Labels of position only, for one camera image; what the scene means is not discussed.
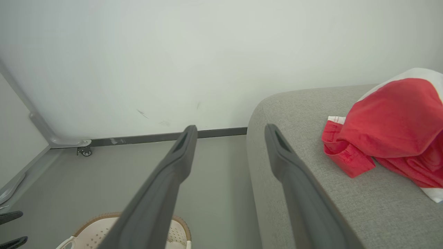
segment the floor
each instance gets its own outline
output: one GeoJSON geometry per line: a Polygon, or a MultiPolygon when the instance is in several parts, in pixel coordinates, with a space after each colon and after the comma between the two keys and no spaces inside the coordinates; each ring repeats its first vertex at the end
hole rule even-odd
{"type": "MultiPolygon", "coordinates": [[[[198,139],[175,214],[191,229],[193,249],[261,248],[245,148],[246,136],[198,139]]],[[[0,226],[0,241],[28,236],[20,249],[56,248],[85,222],[121,211],[174,141],[64,149],[11,210],[24,216],[0,226]]]]}

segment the red cloth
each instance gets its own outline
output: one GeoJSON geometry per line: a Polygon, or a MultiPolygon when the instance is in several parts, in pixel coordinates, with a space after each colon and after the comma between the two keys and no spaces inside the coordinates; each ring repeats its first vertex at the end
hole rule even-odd
{"type": "Polygon", "coordinates": [[[422,188],[443,188],[443,104],[427,80],[392,81],[354,104],[344,124],[328,121],[324,152],[349,176],[371,157],[422,188]]]}

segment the sofa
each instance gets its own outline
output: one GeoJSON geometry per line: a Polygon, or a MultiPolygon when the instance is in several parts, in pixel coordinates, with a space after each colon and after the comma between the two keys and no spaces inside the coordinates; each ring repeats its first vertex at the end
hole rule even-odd
{"type": "Polygon", "coordinates": [[[271,172],[264,128],[278,126],[367,249],[443,248],[443,203],[381,165],[354,179],[323,152],[328,116],[344,117],[375,85],[305,89],[264,99],[247,131],[247,153],[263,249],[293,249],[281,183],[271,172]]]}

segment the clothing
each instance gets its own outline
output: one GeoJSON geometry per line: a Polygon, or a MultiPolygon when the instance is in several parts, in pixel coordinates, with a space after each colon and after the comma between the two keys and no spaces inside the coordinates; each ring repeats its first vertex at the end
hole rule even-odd
{"type": "Polygon", "coordinates": [[[415,68],[378,85],[345,117],[328,117],[324,152],[351,178],[375,167],[443,201],[443,74],[415,68]]]}

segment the baseboard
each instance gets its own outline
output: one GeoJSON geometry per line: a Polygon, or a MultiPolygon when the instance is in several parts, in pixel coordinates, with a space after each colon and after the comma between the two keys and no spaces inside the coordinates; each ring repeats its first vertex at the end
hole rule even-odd
{"type": "MultiPolygon", "coordinates": [[[[198,131],[198,138],[246,135],[247,129],[248,129],[247,127],[239,127],[239,128],[198,131]]],[[[127,137],[116,137],[116,138],[93,139],[91,147],[171,141],[171,140],[177,140],[180,134],[181,132],[146,135],[146,136],[127,136],[127,137]]]]}

